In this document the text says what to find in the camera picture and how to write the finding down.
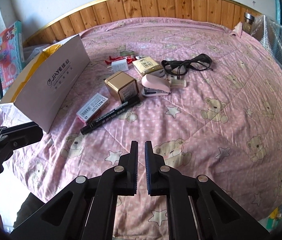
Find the pink bedspread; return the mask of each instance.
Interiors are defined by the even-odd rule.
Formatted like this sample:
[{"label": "pink bedspread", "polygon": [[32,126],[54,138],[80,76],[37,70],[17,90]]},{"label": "pink bedspread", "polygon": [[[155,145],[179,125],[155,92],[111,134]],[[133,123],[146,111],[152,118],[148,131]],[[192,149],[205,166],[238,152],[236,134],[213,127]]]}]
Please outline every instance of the pink bedspread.
[{"label": "pink bedspread", "polygon": [[[128,19],[81,34],[92,62],[57,114],[49,134],[15,151],[8,167],[41,200],[48,201],[78,175],[102,174],[139,142],[138,189],[118,198],[114,236],[167,239],[164,197],[147,195],[144,142],[182,174],[206,174],[253,217],[282,203],[282,71],[252,37],[208,23],[170,18]],[[99,92],[119,105],[104,80],[104,60],[134,50],[156,61],[205,53],[214,71],[185,76],[187,87],[142,102],[94,132],[79,135],[76,112]],[[129,74],[139,78],[131,68]],[[18,121],[0,113],[0,125]]]}]

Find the red object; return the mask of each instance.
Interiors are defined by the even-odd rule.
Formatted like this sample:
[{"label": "red object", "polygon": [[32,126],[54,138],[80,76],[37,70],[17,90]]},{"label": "red object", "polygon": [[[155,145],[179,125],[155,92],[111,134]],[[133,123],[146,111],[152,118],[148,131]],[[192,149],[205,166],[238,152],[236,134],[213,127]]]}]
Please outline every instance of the red object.
[{"label": "red object", "polygon": [[134,57],[134,56],[114,57],[114,58],[109,56],[109,61],[105,60],[105,63],[107,65],[111,65],[112,62],[115,62],[115,61],[118,61],[118,60],[121,60],[121,59],[125,59],[125,58],[127,59],[128,64],[131,64],[133,61],[136,60],[136,57]]}]

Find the transparent bottle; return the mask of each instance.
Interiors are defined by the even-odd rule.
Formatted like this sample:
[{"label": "transparent bottle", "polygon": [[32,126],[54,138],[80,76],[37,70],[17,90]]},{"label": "transparent bottle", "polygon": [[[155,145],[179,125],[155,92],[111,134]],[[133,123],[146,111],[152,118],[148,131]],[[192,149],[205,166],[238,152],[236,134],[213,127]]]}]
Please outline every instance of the transparent bottle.
[{"label": "transparent bottle", "polygon": [[242,30],[250,35],[253,23],[254,17],[251,14],[245,12],[245,18],[242,23]]}]

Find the green object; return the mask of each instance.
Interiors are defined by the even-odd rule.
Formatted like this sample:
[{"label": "green object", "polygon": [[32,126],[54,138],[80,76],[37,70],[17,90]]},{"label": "green object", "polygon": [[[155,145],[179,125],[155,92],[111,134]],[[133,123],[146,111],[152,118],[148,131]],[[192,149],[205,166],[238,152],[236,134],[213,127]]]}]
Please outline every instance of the green object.
[{"label": "green object", "polygon": [[121,51],[120,56],[126,57],[126,56],[133,56],[134,51],[133,50],[126,50],[126,51]]}]

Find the toy box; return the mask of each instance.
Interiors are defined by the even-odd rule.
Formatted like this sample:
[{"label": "toy box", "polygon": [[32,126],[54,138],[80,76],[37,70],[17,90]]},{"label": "toy box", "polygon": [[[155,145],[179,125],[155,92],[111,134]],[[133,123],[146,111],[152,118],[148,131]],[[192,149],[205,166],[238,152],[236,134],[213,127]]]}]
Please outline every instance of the toy box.
[{"label": "toy box", "polygon": [[0,77],[3,93],[25,67],[21,22],[16,21],[0,33]]}]

